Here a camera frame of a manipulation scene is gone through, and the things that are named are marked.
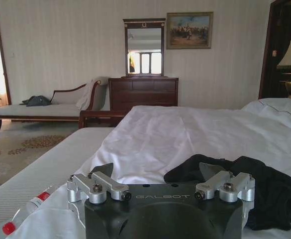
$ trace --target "mirror frame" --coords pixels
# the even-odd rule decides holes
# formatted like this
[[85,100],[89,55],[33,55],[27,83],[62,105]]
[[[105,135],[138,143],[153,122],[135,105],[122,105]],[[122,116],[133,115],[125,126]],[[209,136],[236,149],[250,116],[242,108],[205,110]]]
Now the mirror frame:
[[[133,76],[163,76],[164,75],[164,27],[165,27],[165,18],[136,18],[136,19],[123,19],[124,22],[124,39],[125,39],[125,75],[129,77]],[[128,45],[127,45],[127,31],[128,29],[147,29],[147,28],[160,28],[161,29],[161,73],[152,74],[152,73],[139,73],[139,74],[129,74],[128,73]]]

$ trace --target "screw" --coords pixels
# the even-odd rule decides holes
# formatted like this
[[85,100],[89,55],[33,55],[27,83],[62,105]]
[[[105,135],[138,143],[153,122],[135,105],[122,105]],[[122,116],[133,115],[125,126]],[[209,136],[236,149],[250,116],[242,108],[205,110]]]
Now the screw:
[[124,191],[121,198],[124,201],[129,201],[132,198],[132,194],[129,191]]
[[94,192],[101,192],[102,191],[102,185],[101,184],[94,184],[92,190]]
[[234,191],[234,185],[232,183],[224,183],[223,187],[226,191]]
[[202,190],[198,190],[194,193],[194,197],[199,201],[203,201],[205,199],[205,193]]

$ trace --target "carpet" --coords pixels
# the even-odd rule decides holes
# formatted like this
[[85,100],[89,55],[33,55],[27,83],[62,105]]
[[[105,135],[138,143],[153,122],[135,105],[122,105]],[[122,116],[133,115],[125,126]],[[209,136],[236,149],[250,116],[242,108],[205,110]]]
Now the carpet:
[[3,120],[0,130],[0,185],[77,129],[76,122]]

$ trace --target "wooden chaise frame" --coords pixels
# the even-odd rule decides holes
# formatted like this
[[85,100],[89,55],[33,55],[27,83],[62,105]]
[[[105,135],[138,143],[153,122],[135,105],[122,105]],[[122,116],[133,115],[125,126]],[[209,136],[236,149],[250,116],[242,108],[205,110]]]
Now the wooden chaise frame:
[[[93,85],[90,104],[87,108],[87,111],[91,110],[93,107],[96,88],[100,84],[101,84],[101,81],[96,81]],[[85,84],[83,84],[79,87],[76,87],[74,89],[71,89],[71,90],[54,90],[54,94],[52,95],[52,98],[50,101],[52,101],[52,99],[55,96],[55,93],[57,93],[57,92],[71,92],[71,91],[78,90],[84,86],[85,86]],[[1,120],[2,119],[9,119],[9,120],[15,120],[15,121],[31,121],[31,122],[52,122],[52,121],[54,121],[54,122],[59,122],[59,121],[77,121],[77,122],[79,122],[79,116],[77,116],[77,117],[74,117],[74,116],[70,116],[70,117],[66,117],[66,116],[0,116],[0,128],[1,128]]]

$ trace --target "wooden door frame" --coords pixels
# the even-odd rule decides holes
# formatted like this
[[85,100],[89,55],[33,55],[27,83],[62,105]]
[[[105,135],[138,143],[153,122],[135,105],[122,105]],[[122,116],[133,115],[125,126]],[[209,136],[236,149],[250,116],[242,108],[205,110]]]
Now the wooden door frame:
[[269,20],[268,20],[268,27],[267,27],[267,36],[266,36],[266,45],[265,45],[265,51],[264,51],[264,58],[263,58],[263,66],[262,66],[262,72],[261,72],[261,79],[260,79],[260,87],[259,87],[259,94],[258,98],[261,99],[263,97],[263,87],[264,87],[264,80],[265,80],[265,70],[266,70],[266,65],[267,65],[267,57],[268,57],[268,51],[269,51],[269,44],[271,41],[271,28],[273,26],[273,21],[274,19],[272,18],[273,16],[273,10],[274,7],[287,3],[291,0],[275,0],[270,4],[270,11],[269,11]]
[[5,78],[5,87],[6,87],[8,104],[11,105],[10,91],[9,91],[9,85],[8,85],[8,76],[7,76],[6,64],[5,64],[5,58],[4,58],[4,50],[2,48],[1,35],[0,35],[0,56],[1,56],[2,69],[4,73],[4,78]]

